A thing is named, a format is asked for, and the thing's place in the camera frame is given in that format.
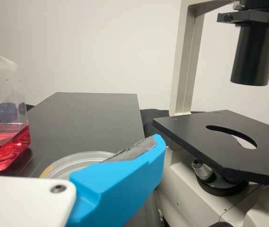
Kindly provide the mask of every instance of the blue holder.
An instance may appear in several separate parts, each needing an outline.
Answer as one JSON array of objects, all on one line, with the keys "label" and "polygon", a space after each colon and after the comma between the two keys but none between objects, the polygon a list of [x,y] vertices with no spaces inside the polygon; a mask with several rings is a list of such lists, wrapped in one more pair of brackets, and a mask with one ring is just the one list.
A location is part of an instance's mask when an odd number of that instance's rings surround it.
[{"label": "blue holder", "polygon": [[154,135],[156,146],[134,160],[102,162],[70,174],[77,198],[68,227],[125,224],[160,183],[166,144]]}]

